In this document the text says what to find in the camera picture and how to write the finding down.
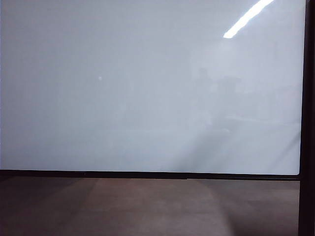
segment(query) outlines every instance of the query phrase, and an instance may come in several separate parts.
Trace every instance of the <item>white surface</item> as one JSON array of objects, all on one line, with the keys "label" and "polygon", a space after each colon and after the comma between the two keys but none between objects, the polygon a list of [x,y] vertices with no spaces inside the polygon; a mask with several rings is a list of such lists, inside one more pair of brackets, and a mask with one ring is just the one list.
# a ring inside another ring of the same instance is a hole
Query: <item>white surface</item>
[{"label": "white surface", "polygon": [[305,0],[2,0],[1,168],[295,175]]}]

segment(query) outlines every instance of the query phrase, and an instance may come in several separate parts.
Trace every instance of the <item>black metal frame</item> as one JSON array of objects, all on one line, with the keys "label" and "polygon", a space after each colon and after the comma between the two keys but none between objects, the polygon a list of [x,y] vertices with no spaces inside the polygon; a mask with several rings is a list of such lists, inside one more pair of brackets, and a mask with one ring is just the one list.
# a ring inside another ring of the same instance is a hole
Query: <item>black metal frame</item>
[{"label": "black metal frame", "polygon": [[299,236],[314,236],[315,229],[315,0],[306,0],[300,173],[298,175],[243,175],[171,172],[98,172],[0,170],[0,176],[241,179],[300,181]]}]

